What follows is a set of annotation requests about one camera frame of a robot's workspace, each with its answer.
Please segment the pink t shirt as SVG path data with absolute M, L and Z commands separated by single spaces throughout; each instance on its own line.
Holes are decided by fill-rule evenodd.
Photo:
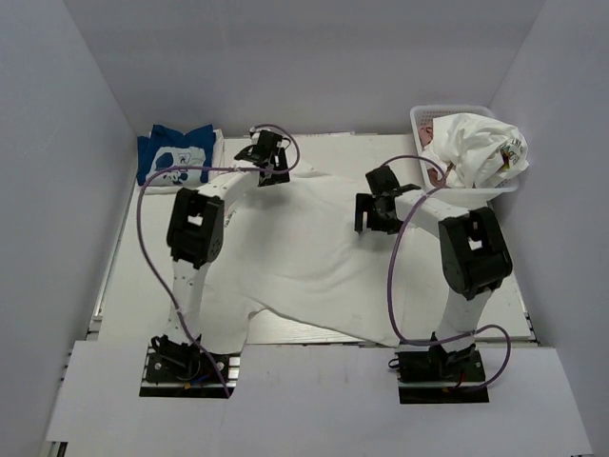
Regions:
M 424 163 L 427 165 L 429 181 L 435 188 L 444 188 L 446 186 L 447 173 L 451 170 L 452 166 L 443 161 L 433 150 L 433 125 L 427 124 L 420 127 L 418 133 L 422 145 L 422 157 L 425 158 Z

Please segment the white t shirt red print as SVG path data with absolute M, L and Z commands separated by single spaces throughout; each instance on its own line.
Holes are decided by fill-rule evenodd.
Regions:
M 224 244 L 204 287 L 201 332 L 207 350 L 239 351 L 251 318 L 263 310 L 397 344 L 386 299 L 396 238 L 355 231 L 355 197 L 364 189 L 362 183 L 305 169 L 287 184 L 252 190 L 227 211 Z M 429 337 L 447 295 L 438 240 L 409 226 L 393 279 L 400 333 Z

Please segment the white t shirt black lettering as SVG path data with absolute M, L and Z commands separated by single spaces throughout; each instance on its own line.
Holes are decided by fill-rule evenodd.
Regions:
M 528 169 L 528 145 L 520 130 L 475 113 L 456 113 L 433 125 L 433 150 L 452 166 L 446 187 L 492 189 Z

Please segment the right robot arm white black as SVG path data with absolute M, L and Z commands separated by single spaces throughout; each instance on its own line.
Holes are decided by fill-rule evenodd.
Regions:
M 498 219 L 489 207 L 466 209 L 448 204 L 416 185 L 401 185 L 390 166 L 365 175 L 368 193 L 356 195 L 354 229 L 396 237 L 386 282 L 389 321 L 403 344 L 428 346 L 443 365 L 454 365 L 475 350 L 482 312 L 493 293 L 513 271 L 513 262 Z M 406 339 L 393 309 L 393 279 L 400 243 L 413 224 L 440 243 L 442 274 L 449 287 L 441 322 L 430 340 Z

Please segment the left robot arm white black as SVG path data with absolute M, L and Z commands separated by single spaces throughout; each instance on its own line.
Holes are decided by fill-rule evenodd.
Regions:
M 198 189 L 176 193 L 167 230 L 172 261 L 170 312 L 164 334 L 151 340 L 163 360 L 186 369 L 201 358 L 204 285 L 223 247 L 226 210 L 255 188 L 287 183 L 286 147 L 293 144 L 293 138 L 277 127 L 255 127 L 251 144 L 236 154 L 231 167 Z

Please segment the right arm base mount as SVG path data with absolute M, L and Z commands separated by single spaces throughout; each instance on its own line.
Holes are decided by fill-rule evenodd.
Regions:
M 486 404 L 489 402 L 481 354 L 473 349 L 449 362 L 441 347 L 396 352 L 388 368 L 397 374 L 401 405 Z

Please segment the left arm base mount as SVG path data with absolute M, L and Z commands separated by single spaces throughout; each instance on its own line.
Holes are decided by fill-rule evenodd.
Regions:
M 213 354 L 214 368 L 201 354 L 192 368 L 180 368 L 165 360 L 152 347 L 147 349 L 139 396 L 164 399 L 221 399 L 234 391 L 240 369 L 240 355 Z

